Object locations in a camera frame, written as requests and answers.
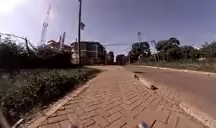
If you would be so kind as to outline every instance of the sidewalk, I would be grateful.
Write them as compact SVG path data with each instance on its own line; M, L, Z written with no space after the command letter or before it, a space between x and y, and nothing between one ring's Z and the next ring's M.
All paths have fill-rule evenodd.
M101 68L107 71L37 127L68 128L76 124L79 128L135 128L141 121L152 128L203 127L125 69Z

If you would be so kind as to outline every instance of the building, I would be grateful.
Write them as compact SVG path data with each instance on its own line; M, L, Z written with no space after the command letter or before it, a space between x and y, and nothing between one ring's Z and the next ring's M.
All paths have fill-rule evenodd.
M64 51L64 52L71 52L72 47L65 45L64 43L56 42L54 40L50 40L47 42L47 46L55 51Z
M72 47L72 63L78 63L78 42L71 44ZM81 63L84 65L105 64L106 51L99 42L81 41Z
M124 54L120 54L116 56L117 65L125 65L126 61L127 61L127 57Z

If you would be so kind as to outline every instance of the curb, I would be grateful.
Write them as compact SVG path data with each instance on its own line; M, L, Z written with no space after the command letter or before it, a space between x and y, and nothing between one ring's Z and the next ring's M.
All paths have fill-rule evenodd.
M142 66L142 65L138 65L138 66L139 67L146 67L146 68L163 69L163 70L169 70L169 71L189 72L189 73L197 73L197 74L216 76L216 73L212 73L212 72L194 71L194 70L186 70L186 69L164 68L164 67L156 67L156 66Z
M205 126L208 126L209 128L216 128L216 120L214 120L211 116L209 116L205 112L185 102L180 103L179 107L188 115L200 121Z
M133 73L133 75L137 76L138 80L144 84L147 88L152 89L153 87L155 87L155 83L151 82L149 80L146 80L144 78L141 78L140 75L137 75L135 73ZM196 107L190 105L189 103L186 102L173 102L172 100L170 100L168 97L165 97L168 101L170 101L172 104L177 105L180 109L182 109L185 113L187 113L189 116L193 117L194 119L198 120L199 122L201 122L203 125L208 126L209 128L216 128L216 120L213 119L211 116L209 116L208 114L206 114L205 112L197 109Z
M98 79L98 75L95 78L89 80L85 85L79 87L77 90L73 92L70 92L65 97L63 97L61 100L57 101L55 104L53 104L50 107L50 109L43 116L37 117L37 119L33 123L27 126L27 128L37 128L41 123L43 123L43 121L45 121L49 116L54 114L60 107L66 104L69 100L73 99L79 93L89 88L89 84L95 81L96 79Z
M156 90L158 89L155 84L149 80L146 80L144 78L142 78L140 75L133 73L134 77L137 77L136 79L138 79L142 84L144 84L147 88L151 89L151 90Z

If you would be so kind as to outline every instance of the street light pole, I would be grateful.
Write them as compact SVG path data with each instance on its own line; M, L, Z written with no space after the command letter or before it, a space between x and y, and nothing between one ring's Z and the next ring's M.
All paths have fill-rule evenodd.
M81 17L82 17L82 0L79 1L78 12L78 64L81 65Z

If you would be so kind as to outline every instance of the cloud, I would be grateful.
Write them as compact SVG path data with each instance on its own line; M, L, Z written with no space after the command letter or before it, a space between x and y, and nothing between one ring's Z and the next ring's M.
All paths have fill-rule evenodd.
M26 0L0 0L0 15L12 13L16 8L25 2Z

